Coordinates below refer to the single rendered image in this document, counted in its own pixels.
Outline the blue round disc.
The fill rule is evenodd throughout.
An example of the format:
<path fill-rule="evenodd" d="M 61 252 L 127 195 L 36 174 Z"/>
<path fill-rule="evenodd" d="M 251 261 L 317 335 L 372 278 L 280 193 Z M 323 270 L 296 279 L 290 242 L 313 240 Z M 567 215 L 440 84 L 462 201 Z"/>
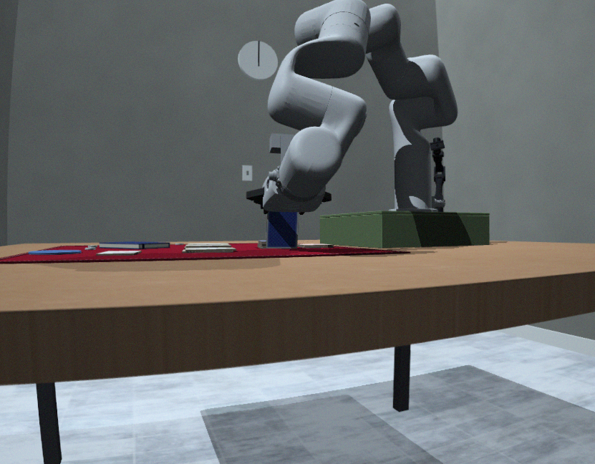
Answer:
<path fill-rule="evenodd" d="M 62 252 L 66 250 L 49 250 L 49 251 L 29 251 L 31 255 L 60 255 L 60 254 L 75 254 L 81 253 L 82 251 L 73 250 L 73 252 Z"/>

